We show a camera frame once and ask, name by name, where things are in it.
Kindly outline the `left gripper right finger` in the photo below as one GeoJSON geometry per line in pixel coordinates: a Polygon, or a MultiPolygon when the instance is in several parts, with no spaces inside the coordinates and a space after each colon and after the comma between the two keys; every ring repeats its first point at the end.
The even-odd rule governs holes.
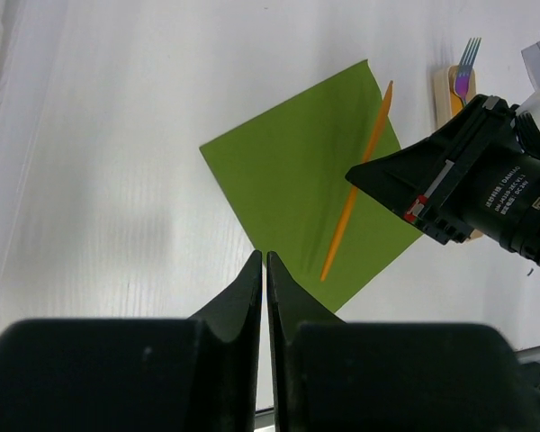
{"type": "Polygon", "coordinates": [[[302,366],[302,326],[341,324],[299,285],[275,251],[266,255],[266,298],[274,392],[274,422],[278,431],[308,429],[308,391],[302,366]]]}

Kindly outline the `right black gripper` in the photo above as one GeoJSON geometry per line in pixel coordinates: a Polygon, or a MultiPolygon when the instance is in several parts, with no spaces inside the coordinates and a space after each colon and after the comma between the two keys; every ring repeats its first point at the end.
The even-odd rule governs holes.
{"type": "Polygon", "coordinates": [[[346,180],[438,243],[474,231],[540,266],[540,108],[476,95],[432,135],[346,180]]]}

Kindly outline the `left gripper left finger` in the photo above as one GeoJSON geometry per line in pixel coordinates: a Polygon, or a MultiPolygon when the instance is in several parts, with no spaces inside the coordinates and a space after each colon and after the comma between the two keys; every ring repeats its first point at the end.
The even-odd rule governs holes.
{"type": "Polygon", "coordinates": [[[199,309],[188,431],[251,431],[257,396],[262,253],[251,253],[232,283],[199,309]]]}

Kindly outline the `iridescent metal fork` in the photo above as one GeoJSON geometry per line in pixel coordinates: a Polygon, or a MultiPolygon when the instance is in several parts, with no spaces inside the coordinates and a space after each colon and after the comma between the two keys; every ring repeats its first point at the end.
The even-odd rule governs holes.
{"type": "Polygon", "coordinates": [[[478,50],[481,46],[482,38],[470,38],[466,44],[463,55],[458,64],[454,79],[454,94],[460,99],[462,106],[467,104],[467,95],[470,88],[470,78],[473,72],[473,65],[476,60],[478,50]]]}

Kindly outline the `orange plastic knife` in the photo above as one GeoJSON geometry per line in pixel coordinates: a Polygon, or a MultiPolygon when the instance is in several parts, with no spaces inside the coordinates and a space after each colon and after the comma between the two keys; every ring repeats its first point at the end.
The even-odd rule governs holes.
{"type": "MultiPolygon", "coordinates": [[[[382,98],[380,109],[376,115],[373,129],[370,134],[369,140],[367,142],[367,145],[366,145],[366,148],[365,148],[362,160],[361,160],[362,164],[370,160],[370,158],[374,154],[374,151],[378,145],[378,142],[381,136],[383,135],[386,122],[388,119],[388,115],[390,113],[390,109],[392,105],[392,96],[393,96],[393,81],[391,80],[386,88],[386,91],[382,98]]],[[[336,258],[339,246],[342,242],[342,239],[347,229],[347,225],[350,221],[353,209],[356,204],[357,194],[358,194],[357,187],[352,185],[350,192],[346,198],[345,204],[343,206],[342,212],[338,218],[337,225],[335,227],[332,239],[328,247],[328,253],[326,255],[326,258],[324,260],[324,263],[320,272],[319,279],[322,282],[326,281],[329,275],[329,271],[336,258]]]]}

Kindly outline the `orange plastic spoon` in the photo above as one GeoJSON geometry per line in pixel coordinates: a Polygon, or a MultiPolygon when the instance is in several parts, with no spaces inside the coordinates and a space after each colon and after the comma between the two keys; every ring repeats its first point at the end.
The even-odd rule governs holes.
{"type": "Polygon", "coordinates": [[[463,108],[464,108],[464,104],[463,104],[462,99],[453,89],[451,89],[450,90],[451,116],[455,117],[463,108]]]}

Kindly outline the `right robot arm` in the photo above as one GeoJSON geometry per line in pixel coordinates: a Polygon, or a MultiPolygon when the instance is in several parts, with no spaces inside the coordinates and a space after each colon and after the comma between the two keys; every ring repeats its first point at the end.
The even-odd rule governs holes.
{"type": "Polygon", "coordinates": [[[476,95],[432,135],[346,180],[444,245],[478,230],[540,266],[540,41],[522,51],[535,91],[476,95]]]}

